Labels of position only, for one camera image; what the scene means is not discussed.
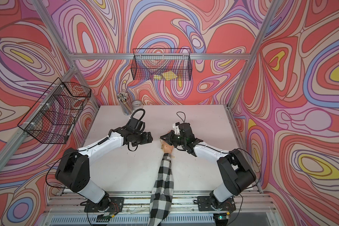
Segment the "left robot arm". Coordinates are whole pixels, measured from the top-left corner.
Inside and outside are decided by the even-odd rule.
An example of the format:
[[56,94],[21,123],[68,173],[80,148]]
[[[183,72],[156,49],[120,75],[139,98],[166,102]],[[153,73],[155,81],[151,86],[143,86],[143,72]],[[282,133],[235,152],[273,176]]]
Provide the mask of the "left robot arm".
[[134,151],[139,145],[153,141],[150,132],[145,132],[145,123],[130,118],[123,127],[110,130],[103,139],[79,149],[67,149],[60,159],[55,178],[66,188],[85,198],[99,212],[108,211],[112,201],[109,194],[90,178],[90,166],[105,154],[122,146]]

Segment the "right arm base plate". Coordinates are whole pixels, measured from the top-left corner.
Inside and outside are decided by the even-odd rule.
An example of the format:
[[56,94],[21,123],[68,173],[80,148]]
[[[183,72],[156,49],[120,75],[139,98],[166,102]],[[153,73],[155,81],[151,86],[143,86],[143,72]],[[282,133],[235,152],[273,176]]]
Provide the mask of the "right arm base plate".
[[198,206],[199,211],[226,211],[234,212],[236,210],[235,201],[232,197],[220,202],[215,197],[198,196],[193,200],[193,203]]

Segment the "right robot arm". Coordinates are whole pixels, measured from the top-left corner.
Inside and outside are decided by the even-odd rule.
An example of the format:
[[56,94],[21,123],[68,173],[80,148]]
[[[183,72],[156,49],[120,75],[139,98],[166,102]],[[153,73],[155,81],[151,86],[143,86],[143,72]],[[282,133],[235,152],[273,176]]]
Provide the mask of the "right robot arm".
[[241,150],[226,151],[210,146],[202,139],[196,138],[189,123],[175,123],[173,130],[160,139],[174,148],[180,147],[195,157],[216,162],[223,180],[210,192],[205,203],[214,210],[220,210],[230,198],[240,195],[257,179],[255,172]]

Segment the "mannequin hand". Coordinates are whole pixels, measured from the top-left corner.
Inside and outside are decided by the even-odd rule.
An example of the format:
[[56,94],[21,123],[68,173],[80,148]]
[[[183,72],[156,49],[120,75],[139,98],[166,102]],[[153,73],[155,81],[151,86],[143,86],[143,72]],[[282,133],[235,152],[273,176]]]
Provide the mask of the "mannequin hand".
[[161,140],[161,149],[164,152],[164,154],[172,155],[174,147],[172,145],[169,145],[165,141]]

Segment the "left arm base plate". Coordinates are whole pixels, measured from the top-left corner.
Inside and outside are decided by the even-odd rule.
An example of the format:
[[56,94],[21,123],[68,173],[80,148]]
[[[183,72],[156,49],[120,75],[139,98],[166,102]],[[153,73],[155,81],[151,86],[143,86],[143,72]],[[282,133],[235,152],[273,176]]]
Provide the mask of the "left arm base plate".
[[119,213],[122,212],[124,197],[104,197],[99,203],[87,200],[84,211],[86,213]]

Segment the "plaid sleeve mannequin forearm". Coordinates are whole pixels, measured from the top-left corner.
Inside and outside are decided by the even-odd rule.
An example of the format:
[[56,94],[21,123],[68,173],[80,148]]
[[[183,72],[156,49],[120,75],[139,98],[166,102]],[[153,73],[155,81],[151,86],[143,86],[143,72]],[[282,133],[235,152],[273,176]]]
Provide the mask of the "plaid sleeve mannequin forearm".
[[173,193],[174,179],[171,170],[171,154],[165,153],[151,193],[148,226],[159,226],[169,215]]

